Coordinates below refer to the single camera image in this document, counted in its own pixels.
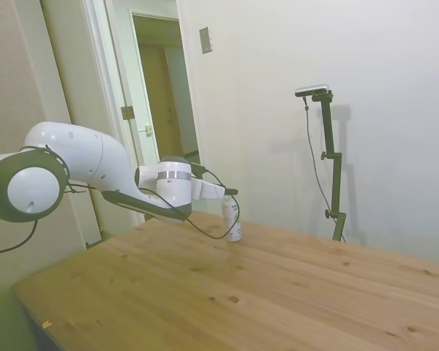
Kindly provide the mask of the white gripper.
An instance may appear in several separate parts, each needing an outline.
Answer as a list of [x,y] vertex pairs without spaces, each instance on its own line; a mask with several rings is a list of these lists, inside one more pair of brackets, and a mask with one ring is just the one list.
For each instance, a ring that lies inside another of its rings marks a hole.
[[218,200],[225,195],[237,195],[239,191],[234,188],[225,188],[199,178],[191,178],[191,198],[193,200]]

